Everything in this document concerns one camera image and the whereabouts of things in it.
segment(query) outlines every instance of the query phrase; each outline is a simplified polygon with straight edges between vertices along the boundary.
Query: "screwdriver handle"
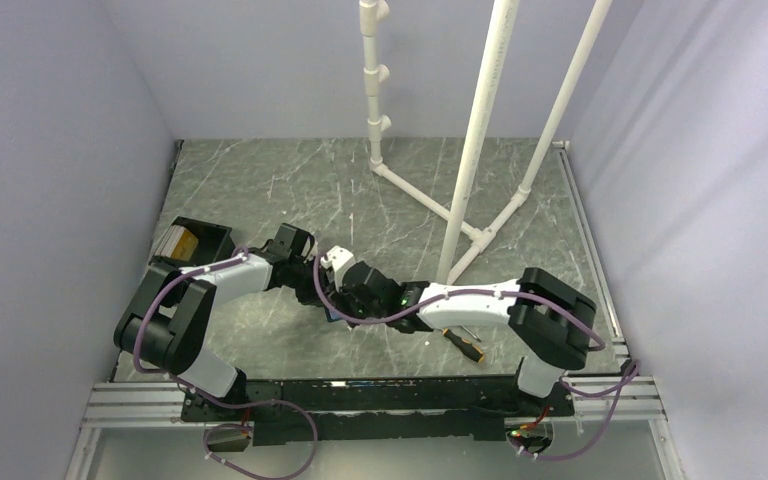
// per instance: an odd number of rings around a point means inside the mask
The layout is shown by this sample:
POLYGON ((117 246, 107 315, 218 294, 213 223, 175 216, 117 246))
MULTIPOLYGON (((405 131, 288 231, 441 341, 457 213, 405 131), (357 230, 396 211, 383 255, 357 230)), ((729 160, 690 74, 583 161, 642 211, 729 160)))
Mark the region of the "screwdriver handle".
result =
POLYGON ((480 348, 470 343, 468 340, 464 340, 463 338, 456 335, 455 332, 449 330, 448 328, 444 328, 443 336, 448 338, 450 342, 458 347, 458 350, 466 355, 466 358, 472 360, 475 363, 481 363, 484 361, 484 352, 480 348))

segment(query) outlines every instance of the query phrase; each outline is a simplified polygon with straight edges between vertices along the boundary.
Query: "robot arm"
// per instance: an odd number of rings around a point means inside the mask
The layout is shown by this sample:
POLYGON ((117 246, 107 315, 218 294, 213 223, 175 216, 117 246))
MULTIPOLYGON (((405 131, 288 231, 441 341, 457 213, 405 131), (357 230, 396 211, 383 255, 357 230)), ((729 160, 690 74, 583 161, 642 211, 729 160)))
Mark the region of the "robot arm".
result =
MULTIPOLYGON (((533 397, 546 397, 564 371, 584 366, 589 349, 586 334, 555 311, 501 295, 501 292, 540 295, 592 327, 593 302, 544 270, 527 268, 520 279, 492 285, 452 287, 429 282, 397 283, 365 262, 357 262, 351 252, 340 247, 332 248, 323 257, 322 268, 314 272, 315 262, 309 258, 313 246, 310 233, 282 224, 274 239, 262 248, 253 249, 242 263, 211 270, 183 282, 162 303, 166 307, 177 306, 171 317, 158 312, 150 319, 141 349, 142 359, 216 398, 229 403, 245 400, 245 373, 202 348, 210 310, 213 305, 242 295, 286 286, 295 291, 300 303, 324 306, 346 315, 347 320, 349 315, 360 319, 380 318, 411 310, 409 314, 400 315, 401 318, 386 322, 402 333, 459 325, 507 325, 526 345, 517 385, 533 397), (314 275, 317 275, 319 292, 314 275), (459 293, 450 296, 454 291, 459 293), (487 295, 488 291, 499 294, 487 295), (429 302, 441 296, 440 301, 429 302)), ((148 305, 164 285, 182 273, 162 263, 150 267, 116 328, 114 343, 119 348, 133 352, 136 333, 148 305)))

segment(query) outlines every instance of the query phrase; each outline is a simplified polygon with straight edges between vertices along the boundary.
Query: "screwdriver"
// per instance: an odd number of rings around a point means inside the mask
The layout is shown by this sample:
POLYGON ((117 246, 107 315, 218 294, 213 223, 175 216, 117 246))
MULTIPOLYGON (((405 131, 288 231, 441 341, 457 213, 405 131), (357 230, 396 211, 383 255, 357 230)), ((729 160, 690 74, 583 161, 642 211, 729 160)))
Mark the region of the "screwdriver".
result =
POLYGON ((470 343, 469 340, 464 340, 448 328, 443 329, 443 336, 449 339, 449 341, 452 342, 456 347, 458 347, 458 350, 466 355, 466 358, 472 360, 475 363, 481 363, 484 361, 484 352, 477 346, 470 343))

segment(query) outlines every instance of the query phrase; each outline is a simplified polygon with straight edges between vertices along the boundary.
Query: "white wall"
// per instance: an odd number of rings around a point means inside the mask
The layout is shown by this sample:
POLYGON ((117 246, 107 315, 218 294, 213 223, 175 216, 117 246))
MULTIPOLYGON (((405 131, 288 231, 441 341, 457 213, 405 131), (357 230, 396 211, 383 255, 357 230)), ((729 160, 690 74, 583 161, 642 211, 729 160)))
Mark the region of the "white wall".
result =
POLYGON ((172 137, 96 1, 0 1, 0 479, 63 478, 172 137))
POLYGON ((645 2, 572 145, 690 478, 768 478, 768 1, 645 2))
MULTIPOLYGON (((642 0, 615 0, 572 127, 642 0)), ((105 0, 179 138, 366 135, 357 0, 105 0)), ((379 58, 388 135, 463 136, 491 0, 392 0, 379 58)), ((489 135, 537 137, 593 0, 523 0, 489 135)))

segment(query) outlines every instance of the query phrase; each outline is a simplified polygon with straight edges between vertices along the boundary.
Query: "marble tabletop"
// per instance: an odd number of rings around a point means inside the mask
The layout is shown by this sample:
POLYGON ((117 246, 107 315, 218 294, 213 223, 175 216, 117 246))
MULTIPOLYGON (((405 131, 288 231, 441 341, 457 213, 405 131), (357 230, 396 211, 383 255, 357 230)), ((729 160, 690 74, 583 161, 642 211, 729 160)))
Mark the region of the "marble tabletop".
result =
MULTIPOLYGON (((466 220, 490 224, 516 190, 533 139, 485 141, 466 220)), ((390 138, 390 168, 448 206, 463 139, 390 138)), ((445 222, 374 175, 363 139, 205 140, 184 143, 155 230, 155 242, 181 215, 233 227, 234 238, 259 246, 282 222, 306 229, 323 245, 341 245, 397 281, 433 279, 445 222)), ((458 284, 495 283, 542 267, 597 299, 564 173, 551 154, 528 201, 458 284)), ((469 246, 461 235, 456 258, 469 246)), ((603 312, 596 331, 611 333, 603 312)), ((487 360, 466 359, 439 332, 401 334, 383 325, 348 329, 321 309, 296 303, 287 289, 249 295, 215 308, 206 345, 249 378, 339 378, 513 373, 523 353, 507 328, 475 328, 487 360)), ((591 353, 582 372, 616 373, 609 347, 591 353)), ((142 381, 122 353, 115 379, 142 381)))

